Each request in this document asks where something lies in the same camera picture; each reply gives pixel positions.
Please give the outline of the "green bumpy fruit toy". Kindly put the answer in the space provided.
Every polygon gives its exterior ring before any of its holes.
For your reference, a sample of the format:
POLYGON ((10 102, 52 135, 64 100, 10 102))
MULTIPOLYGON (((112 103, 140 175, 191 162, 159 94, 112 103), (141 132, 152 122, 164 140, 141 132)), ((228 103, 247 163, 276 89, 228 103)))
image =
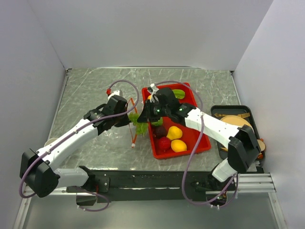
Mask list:
POLYGON ((162 126, 163 125, 163 118, 161 117, 158 121, 156 122, 151 122, 152 126, 162 126))

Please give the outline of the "green lettuce toy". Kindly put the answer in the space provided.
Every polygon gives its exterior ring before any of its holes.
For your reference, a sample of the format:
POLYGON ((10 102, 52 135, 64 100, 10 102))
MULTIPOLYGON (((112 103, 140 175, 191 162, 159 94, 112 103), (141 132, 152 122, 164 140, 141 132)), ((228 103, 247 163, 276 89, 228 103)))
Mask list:
POLYGON ((138 123, 137 119, 139 117, 138 113, 129 113, 128 118, 131 123, 135 126, 135 133, 137 135, 146 135, 148 131, 148 123, 138 123))

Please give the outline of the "clear zip bag orange zipper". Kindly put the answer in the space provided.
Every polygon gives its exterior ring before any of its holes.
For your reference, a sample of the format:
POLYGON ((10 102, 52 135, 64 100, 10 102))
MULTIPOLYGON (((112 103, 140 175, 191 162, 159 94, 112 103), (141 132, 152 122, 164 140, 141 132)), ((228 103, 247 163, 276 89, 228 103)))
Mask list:
POLYGON ((143 123, 144 126, 142 127, 141 123, 137 123, 139 114, 137 113, 136 107, 134 108, 134 113, 130 112, 129 114, 113 117, 115 111, 118 113, 121 111, 121 105, 126 105, 126 107, 124 108, 126 111, 129 103, 132 103, 132 105, 135 106, 135 102, 132 98, 130 98, 126 102, 123 98, 119 98, 117 96, 116 98, 109 98, 107 103, 100 105, 99 108, 101 109, 101 113, 103 114, 103 116, 110 115, 108 119, 104 120, 104 131, 111 129, 112 126, 122 127, 128 125, 132 136, 131 147, 134 148, 137 135, 140 135, 142 130, 143 135, 147 131, 147 127, 145 127, 146 123, 143 123))

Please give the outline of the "yellow lemon toy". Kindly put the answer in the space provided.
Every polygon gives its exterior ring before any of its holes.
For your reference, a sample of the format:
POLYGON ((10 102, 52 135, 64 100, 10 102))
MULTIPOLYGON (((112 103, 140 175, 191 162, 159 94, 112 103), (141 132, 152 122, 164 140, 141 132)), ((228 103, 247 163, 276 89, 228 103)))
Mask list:
POLYGON ((187 150, 187 145, 184 141, 175 139, 171 142, 171 149, 176 153, 184 152, 187 150))

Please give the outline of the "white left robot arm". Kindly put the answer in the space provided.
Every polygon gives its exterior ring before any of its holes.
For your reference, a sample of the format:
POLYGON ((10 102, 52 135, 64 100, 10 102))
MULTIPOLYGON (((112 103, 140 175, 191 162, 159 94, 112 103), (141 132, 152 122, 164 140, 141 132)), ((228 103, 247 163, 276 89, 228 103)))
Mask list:
POLYGON ((120 90, 108 96, 108 102, 90 110, 76 126, 52 143, 37 151, 22 154, 20 177, 43 198, 59 187, 76 186, 83 191, 95 191, 95 175, 87 167, 60 169, 60 164, 76 149, 113 126, 128 125, 127 100, 120 90))

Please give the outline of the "dark red fruit toy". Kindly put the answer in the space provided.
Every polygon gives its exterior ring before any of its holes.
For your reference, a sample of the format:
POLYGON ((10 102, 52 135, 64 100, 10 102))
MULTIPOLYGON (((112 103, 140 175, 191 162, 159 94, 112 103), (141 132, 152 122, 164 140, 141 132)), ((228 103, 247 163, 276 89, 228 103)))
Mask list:
POLYGON ((164 126, 156 126, 153 130, 153 137, 155 138, 162 138, 167 136, 167 130, 164 126))

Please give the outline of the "yellow pear toy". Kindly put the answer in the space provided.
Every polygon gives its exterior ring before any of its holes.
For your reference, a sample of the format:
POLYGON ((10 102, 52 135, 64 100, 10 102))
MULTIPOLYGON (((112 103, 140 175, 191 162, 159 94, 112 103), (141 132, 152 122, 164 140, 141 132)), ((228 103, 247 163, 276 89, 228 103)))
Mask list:
POLYGON ((168 129, 167 132, 167 138, 169 138, 171 141, 176 140, 176 139, 180 139, 183 136, 183 132, 180 128, 176 127, 176 126, 171 126, 168 129))

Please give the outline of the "red plastic bin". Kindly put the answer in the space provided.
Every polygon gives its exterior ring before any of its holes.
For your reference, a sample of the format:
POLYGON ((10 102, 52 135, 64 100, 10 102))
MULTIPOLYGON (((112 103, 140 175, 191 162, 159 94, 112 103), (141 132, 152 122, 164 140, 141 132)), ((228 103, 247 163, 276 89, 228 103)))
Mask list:
MULTIPOLYGON (((191 89, 179 84, 179 83, 172 83, 168 85, 159 85, 157 86, 159 89, 169 87, 170 89, 181 89, 185 91, 185 98, 180 100, 180 103, 189 103, 194 106, 197 106, 197 103, 194 98, 194 94, 191 91, 191 89)), ((163 126, 168 130, 171 126, 176 126, 180 128, 183 132, 183 136, 180 138, 180 140, 184 141, 187 145, 187 150, 184 152, 174 152, 171 148, 169 148, 166 151, 159 150, 157 147, 157 141, 158 138, 153 137, 153 130, 155 126, 152 126, 151 124, 148 124, 148 133, 151 141, 151 147, 152 147, 152 154, 156 159, 167 159, 172 157, 178 157, 178 156, 184 156, 189 155, 195 146, 195 143, 198 139, 198 136, 200 134, 199 131, 190 129, 187 127, 184 127, 180 124, 172 122, 168 117, 163 118, 163 126)))

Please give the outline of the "dark green mug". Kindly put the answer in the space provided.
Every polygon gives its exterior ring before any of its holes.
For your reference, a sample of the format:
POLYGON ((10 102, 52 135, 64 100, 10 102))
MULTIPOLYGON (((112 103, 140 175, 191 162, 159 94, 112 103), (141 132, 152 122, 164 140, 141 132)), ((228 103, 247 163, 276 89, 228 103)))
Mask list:
POLYGON ((46 143, 44 144, 44 147, 50 145, 51 143, 53 143, 54 141, 56 141, 57 138, 56 137, 53 137, 53 138, 50 138, 46 141, 46 143))

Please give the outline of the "black tray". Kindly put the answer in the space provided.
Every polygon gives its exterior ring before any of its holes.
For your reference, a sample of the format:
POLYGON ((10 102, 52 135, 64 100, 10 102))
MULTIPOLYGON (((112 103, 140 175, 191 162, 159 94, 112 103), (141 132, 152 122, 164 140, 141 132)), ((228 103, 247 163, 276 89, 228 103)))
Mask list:
MULTIPOLYGON (((259 137, 255 122, 254 122, 254 118, 253 115, 251 113, 251 110, 249 107, 245 106, 245 105, 214 105, 211 108, 211 115, 213 117, 215 113, 219 113, 219 114, 226 114, 226 115, 238 115, 238 114, 243 114, 243 113, 250 113, 250 117, 244 118, 246 121, 248 121, 251 126, 253 127, 252 130, 256 136, 256 139, 261 139, 259 137)), ((263 159, 256 159, 257 161, 260 161, 261 163, 264 161, 265 158, 265 153, 264 151, 263 153, 263 159)))

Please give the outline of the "beige decorated plate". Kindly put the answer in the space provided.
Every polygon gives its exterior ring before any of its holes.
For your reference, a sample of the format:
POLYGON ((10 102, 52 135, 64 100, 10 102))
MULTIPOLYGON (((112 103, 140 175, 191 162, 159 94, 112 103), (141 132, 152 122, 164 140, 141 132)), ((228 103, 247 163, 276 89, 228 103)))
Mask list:
POLYGON ((236 125, 238 127, 243 127, 244 125, 247 125, 253 128, 248 121, 236 115, 227 115, 225 117, 222 117, 220 120, 231 125, 236 125))

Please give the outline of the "golden fork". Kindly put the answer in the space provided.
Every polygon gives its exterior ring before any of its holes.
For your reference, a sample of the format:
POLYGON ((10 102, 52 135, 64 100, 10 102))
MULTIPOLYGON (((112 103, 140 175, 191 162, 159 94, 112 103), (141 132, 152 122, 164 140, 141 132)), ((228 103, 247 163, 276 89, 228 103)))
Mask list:
POLYGON ((250 117, 250 113, 243 113, 243 114, 237 114, 238 117, 241 117, 241 118, 247 118, 247 117, 250 117))

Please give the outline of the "brown small cup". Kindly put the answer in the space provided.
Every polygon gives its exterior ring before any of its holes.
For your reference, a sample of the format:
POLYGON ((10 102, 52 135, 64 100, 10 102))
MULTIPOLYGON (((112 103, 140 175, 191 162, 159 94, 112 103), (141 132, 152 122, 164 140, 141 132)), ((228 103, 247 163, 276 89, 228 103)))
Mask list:
POLYGON ((260 147, 260 152, 265 151, 266 146, 265 146, 265 143, 263 142, 263 140, 262 139, 257 139, 257 142, 258 142, 258 145, 260 147))

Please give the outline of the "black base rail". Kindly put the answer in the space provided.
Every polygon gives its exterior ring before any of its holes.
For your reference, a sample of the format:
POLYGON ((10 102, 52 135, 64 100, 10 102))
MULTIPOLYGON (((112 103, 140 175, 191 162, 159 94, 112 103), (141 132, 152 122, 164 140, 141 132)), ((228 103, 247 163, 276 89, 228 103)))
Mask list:
POLYGON ((206 201, 207 192, 236 189, 236 181, 219 182, 211 172, 90 170, 81 187, 71 185, 67 192, 94 192, 112 201, 179 200, 206 201))

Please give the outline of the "aluminium extrusion rail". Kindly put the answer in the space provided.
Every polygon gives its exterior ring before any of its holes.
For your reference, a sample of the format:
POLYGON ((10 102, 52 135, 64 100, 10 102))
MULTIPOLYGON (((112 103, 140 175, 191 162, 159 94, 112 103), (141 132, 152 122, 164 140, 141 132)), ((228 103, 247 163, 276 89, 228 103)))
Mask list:
MULTIPOLYGON (((206 194, 218 194, 222 191, 225 185, 231 178, 228 178, 222 183, 221 188, 206 191, 206 194)), ((239 174, 238 193, 273 193, 276 192, 272 177, 270 173, 266 174, 239 174)), ((228 193, 234 193, 235 191, 236 177, 227 188, 228 193)))

